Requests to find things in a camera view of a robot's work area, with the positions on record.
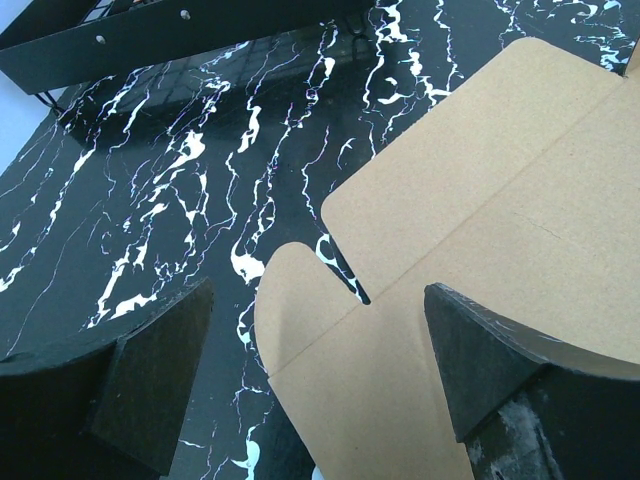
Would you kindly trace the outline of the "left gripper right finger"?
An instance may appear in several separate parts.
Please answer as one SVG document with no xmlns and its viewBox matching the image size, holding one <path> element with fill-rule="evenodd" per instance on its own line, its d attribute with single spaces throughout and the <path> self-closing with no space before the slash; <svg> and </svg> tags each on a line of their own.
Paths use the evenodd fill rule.
<svg viewBox="0 0 640 480">
<path fill-rule="evenodd" d="M 441 283 L 424 313 L 455 439 L 477 479 L 636 479 L 639 367 Z"/>
</svg>

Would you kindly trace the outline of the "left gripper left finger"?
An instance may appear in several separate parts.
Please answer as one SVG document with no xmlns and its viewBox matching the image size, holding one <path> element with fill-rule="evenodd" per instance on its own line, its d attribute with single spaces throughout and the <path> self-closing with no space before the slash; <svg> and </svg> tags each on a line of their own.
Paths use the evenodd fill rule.
<svg viewBox="0 0 640 480">
<path fill-rule="evenodd" d="M 4 479 L 169 474 L 208 335 L 213 284 L 1 362 Z"/>
</svg>

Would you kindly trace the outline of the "brown cardboard box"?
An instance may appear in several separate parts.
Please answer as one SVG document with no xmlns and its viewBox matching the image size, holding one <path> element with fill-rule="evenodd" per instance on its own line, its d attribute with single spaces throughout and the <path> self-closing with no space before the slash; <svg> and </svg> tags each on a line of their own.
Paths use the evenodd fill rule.
<svg viewBox="0 0 640 480">
<path fill-rule="evenodd" d="M 441 283 L 639 367 L 639 59 L 514 41 L 331 193 L 358 300 L 311 249 L 258 288 L 269 382 L 327 479 L 477 479 L 424 313 Z"/>
</svg>

